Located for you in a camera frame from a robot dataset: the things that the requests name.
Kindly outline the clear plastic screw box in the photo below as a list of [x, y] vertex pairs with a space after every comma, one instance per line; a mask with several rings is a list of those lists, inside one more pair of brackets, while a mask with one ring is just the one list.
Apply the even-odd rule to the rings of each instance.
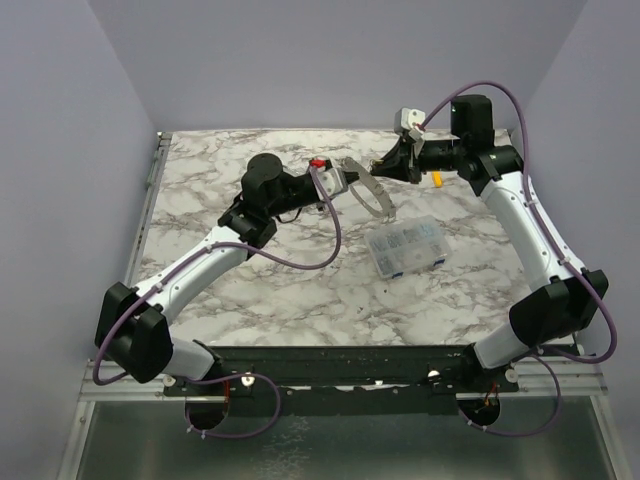
[[383, 279], [444, 265], [451, 247], [433, 216], [391, 223], [365, 234], [374, 266]]

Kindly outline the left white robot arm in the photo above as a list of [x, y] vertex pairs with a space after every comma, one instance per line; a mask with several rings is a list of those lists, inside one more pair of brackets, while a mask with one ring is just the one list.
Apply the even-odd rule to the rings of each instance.
[[358, 178], [324, 159], [311, 160], [303, 174], [293, 175], [274, 154], [251, 158], [240, 193], [202, 241], [137, 285], [118, 282], [107, 290], [95, 335], [94, 383], [110, 384], [100, 375], [102, 361], [110, 359], [139, 383], [167, 374], [185, 378], [199, 394], [214, 392], [221, 380], [215, 354], [196, 341], [173, 338], [171, 322], [226, 272], [255, 255], [274, 260], [264, 247], [283, 214], [316, 204], [330, 207]]

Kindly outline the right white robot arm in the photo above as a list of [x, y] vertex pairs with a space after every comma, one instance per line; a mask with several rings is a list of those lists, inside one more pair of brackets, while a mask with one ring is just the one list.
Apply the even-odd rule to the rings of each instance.
[[469, 345], [459, 367], [461, 383], [481, 391], [503, 368], [543, 344], [585, 329], [609, 282], [577, 258], [550, 221], [524, 177], [524, 161], [511, 145], [495, 142], [492, 103], [460, 95], [450, 103], [450, 140], [430, 140], [421, 110], [395, 115], [397, 143], [370, 172], [412, 184], [423, 174], [454, 171], [496, 216], [522, 263], [531, 292], [514, 304], [505, 324]]

